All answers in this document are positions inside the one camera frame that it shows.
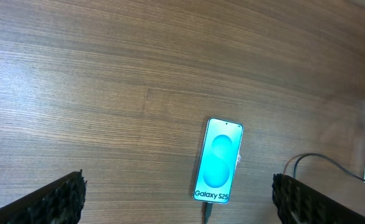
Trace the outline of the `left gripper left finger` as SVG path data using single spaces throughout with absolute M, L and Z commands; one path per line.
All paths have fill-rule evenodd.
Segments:
M 82 171 L 71 172 L 0 208 L 0 224 L 78 223 L 86 191 Z

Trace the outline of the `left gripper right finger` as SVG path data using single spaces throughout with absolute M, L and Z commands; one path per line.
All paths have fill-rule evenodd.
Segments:
M 273 176 L 272 201 L 283 224 L 365 224 L 365 216 L 289 175 Z

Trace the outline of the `turquoise screen Galaxy smartphone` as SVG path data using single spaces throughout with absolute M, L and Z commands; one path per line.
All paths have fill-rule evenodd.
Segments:
M 208 119 L 193 190 L 194 200 L 229 202 L 243 133 L 244 127 L 240 123 Z

